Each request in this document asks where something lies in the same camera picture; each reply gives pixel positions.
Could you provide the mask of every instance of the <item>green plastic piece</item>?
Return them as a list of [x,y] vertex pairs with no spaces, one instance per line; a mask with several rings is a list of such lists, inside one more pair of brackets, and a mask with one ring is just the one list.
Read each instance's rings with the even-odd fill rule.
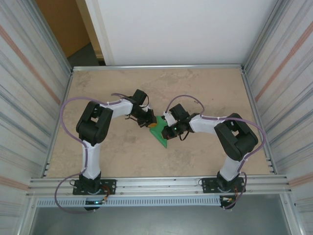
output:
[[150,128],[150,132],[154,137],[165,147],[167,148],[167,140],[163,139],[162,130],[164,126],[167,126],[167,122],[164,121],[161,116],[156,116],[156,126]]

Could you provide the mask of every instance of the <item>corrugated metal wall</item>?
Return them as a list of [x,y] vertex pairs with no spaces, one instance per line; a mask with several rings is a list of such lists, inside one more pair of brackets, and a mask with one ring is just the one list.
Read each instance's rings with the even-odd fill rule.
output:
[[313,233],[313,1],[289,1],[246,65],[277,171]]
[[0,234],[41,177],[70,68],[30,1],[0,2]]

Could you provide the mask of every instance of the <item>ventilation grille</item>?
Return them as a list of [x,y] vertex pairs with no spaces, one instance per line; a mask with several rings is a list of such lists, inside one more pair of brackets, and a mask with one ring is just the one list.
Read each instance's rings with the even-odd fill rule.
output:
[[[88,198],[88,201],[98,201],[98,198]],[[86,205],[86,198],[60,198],[62,207],[94,207]],[[142,206],[220,206],[219,196],[167,196],[167,197],[109,197],[100,207],[142,207]],[[43,198],[37,207],[56,207],[53,198]]]

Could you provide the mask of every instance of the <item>beige work surface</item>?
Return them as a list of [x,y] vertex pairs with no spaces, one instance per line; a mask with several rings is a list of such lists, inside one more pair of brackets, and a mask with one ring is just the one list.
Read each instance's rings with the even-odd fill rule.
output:
[[[136,89],[148,94],[155,115],[161,115],[175,96],[189,94],[204,104],[205,115],[228,116],[236,112],[254,120],[239,69],[76,71],[68,97],[114,101],[118,98],[111,93],[132,95]],[[173,105],[178,102],[190,114],[201,111],[192,99],[179,98]],[[84,100],[73,101],[64,112],[66,126],[77,136],[75,126],[86,104]],[[101,146],[100,168],[103,177],[216,175],[225,157],[215,135],[190,133],[185,141],[169,140],[166,149],[148,128],[139,128],[123,116],[111,121]],[[81,168],[81,145],[60,127],[47,176],[66,177]],[[263,150],[249,158],[243,171],[269,174]]]

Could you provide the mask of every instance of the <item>white wall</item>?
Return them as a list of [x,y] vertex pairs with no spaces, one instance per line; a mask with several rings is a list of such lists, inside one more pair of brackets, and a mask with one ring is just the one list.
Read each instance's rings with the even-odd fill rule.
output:
[[86,0],[107,65],[242,63],[276,0]]

